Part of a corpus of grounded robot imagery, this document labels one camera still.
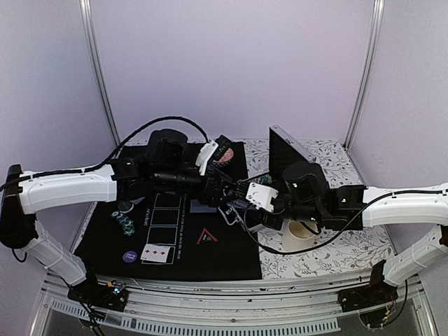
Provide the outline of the red triangular all-in marker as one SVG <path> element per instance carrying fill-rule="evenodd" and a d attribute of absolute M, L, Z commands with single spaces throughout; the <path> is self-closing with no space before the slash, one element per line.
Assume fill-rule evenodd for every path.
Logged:
<path fill-rule="evenodd" d="M 197 245 L 204 245 L 204 244 L 213 244 L 217 243 L 218 239 L 214 237 L 210 231 L 208 231 L 206 228 L 203 229 L 202 233 L 199 236 L 199 239 L 197 240 Z"/>

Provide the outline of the clear acrylic dealer button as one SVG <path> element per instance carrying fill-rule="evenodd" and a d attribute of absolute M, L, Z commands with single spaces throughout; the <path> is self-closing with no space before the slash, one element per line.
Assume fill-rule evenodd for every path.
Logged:
<path fill-rule="evenodd" d="M 129 212 L 131 212 L 134 208 L 134 203 L 130 202 L 130 201 L 124 201 L 124 202 L 120 202 L 118 204 L 118 210 L 120 213 L 124 213 L 127 214 Z"/>

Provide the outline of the four of diamonds card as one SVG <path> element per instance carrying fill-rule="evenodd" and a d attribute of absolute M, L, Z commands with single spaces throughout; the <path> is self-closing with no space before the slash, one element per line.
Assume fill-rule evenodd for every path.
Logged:
<path fill-rule="evenodd" d="M 140 260 L 151 263 L 166 263 L 170 250 L 170 246 L 146 244 L 141 252 Z"/>

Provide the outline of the blue playing card deck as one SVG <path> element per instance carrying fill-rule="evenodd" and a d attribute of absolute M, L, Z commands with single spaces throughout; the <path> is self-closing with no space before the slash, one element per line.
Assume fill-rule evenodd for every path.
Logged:
<path fill-rule="evenodd" d="M 232 207 L 234 209 L 242 209 L 242 210 L 256 210 L 256 206 L 252 203 L 250 203 L 246 199 L 232 199 L 227 202 L 227 205 L 229 207 Z"/>

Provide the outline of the green blue poker chip stack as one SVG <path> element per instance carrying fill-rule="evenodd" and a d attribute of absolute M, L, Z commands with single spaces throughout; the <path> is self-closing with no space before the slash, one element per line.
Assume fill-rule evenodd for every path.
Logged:
<path fill-rule="evenodd" d="M 114 211 L 111 217 L 121 226 L 125 236 L 132 236 L 135 233 L 134 222 L 120 211 Z"/>

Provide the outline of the dealt blue card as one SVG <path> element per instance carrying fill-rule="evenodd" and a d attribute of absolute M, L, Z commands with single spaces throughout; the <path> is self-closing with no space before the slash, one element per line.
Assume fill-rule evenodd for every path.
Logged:
<path fill-rule="evenodd" d="M 138 203 L 142 202 L 145 198 L 146 198 L 146 197 L 140 197 L 140 198 L 138 198 L 138 199 L 134 199 L 134 200 L 132 200 L 131 202 L 134 203 L 134 204 L 138 204 Z"/>
<path fill-rule="evenodd" d="M 198 206 L 191 205 L 190 213 L 192 213 L 192 214 L 214 214 L 214 213 L 216 213 L 216 208 L 204 206 L 201 204 L 199 204 Z"/>

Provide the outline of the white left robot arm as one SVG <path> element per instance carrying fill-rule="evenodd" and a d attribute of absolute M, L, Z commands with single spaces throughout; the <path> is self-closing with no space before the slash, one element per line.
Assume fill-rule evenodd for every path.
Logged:
<path fill-rule="evenodd" d="M 88 303 L 97 304 L 104 298 L 102 285 L 81 258 L 48 233 L 36 212 L 86 202 L 133 201 L 153 192 L 190 193 L 216 206 L 232 180 L 212 163 L 231 143 L 221 135 L 195 151 L 183 133 L 161 129 L 151 134 L 143 153 L 112 157 L 98 167 L 24 173 L 14 164 L 1 188 L 1 243 L 29 253 L 76 286 Z"/>

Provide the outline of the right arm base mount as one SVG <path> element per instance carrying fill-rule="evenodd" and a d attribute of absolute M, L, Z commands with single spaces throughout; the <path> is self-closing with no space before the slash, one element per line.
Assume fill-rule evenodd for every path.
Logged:
<path fill-rule="evenodd" d="M 381 312 L 362 313 L 360 315 L 361 322 L 371 329 L 378 329 L 387 324 L 392 308 L 394 308 L 398 299 L 397 287 L 390 286 L 384 281 L 385 263 L 386 261 L 382 260 L 373 266 L 367 285 L 340 290 L 337 293 L 337 301 L 343 312 L 352 312 L 382 304 L 391 305 Z"/>

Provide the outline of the purple small blind button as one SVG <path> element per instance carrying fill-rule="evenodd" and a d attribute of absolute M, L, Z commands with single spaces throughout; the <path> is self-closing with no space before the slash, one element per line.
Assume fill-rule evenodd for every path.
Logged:
<path fill-rule="evenodd" d="M 135 251 L 127 251 L 123 254 L 122 260 L 125 263 L 134 263 L 138 260 L 138 254 Z"/>

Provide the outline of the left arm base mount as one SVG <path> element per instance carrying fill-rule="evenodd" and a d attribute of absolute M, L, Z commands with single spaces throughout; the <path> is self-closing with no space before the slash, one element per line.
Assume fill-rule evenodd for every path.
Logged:
<path fill-rule="evenodd" d="M 69 285 L 67 297 L 88 307 L 124 312 L 129 291 L 123 282 L 111 280 L 100 284 L 94 273 L 87 273 L 86 280 L 75 286 Z"/>

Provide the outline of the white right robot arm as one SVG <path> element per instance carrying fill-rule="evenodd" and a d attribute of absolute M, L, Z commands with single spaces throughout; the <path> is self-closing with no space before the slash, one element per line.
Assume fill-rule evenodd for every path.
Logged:
<path fill-rule="evenodd" d="M 379 278 L 363 288 L 362 299 L 367 305 L 377 305 L 389 294 L 389 286 L 399 286 L 447 254 L 447 184 L 417 190 L 369 187 L 363 199 L 368 203 L 356 216 L 363 219 L 365 227 L 415 223 L 434 225 L 419 241 L 374 267 L 379 271 Z"/>

